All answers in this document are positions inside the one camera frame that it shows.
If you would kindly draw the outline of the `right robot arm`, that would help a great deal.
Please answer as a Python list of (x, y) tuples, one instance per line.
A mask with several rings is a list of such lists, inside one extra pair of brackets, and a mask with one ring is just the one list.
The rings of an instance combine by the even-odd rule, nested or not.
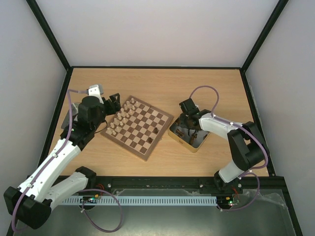
[(199, 110), (191, 98), (179, 103), (182, 113), (179, 126), (189, 130), (207, 131), (229, 143), (232, 160), (214, 175), (214, 185), (226, 192), (232, 181), (243, 177), (252, 169), (268, 164), (268, 147), (255, 123), (238, 123), (223, 119), (209, 110)]

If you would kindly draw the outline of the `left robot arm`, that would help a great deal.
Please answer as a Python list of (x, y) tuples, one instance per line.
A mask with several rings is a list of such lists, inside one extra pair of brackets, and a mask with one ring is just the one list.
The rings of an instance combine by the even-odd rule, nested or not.
[(73, 119), (71, 102), (68, 107), (68, 125), (51, 153), (24, 182), (16, 188), (7, 188), (3, 194), (15, 233), (21, 232), (16, 228), (18, 221), (27, 228), (38, 229), (48, 220), (51, 212), (73, 194), (99, 191), (94, 188), (96, 173), (86, 167), (76, 169), (59, 183), (55, 181), (69, 162), (95, 137), (106, 116), (120, 110), (120, 95), (116, 93), (105, 99), (101, 97), (101, 92), (88, 91), (78, 105), (76, 120)]

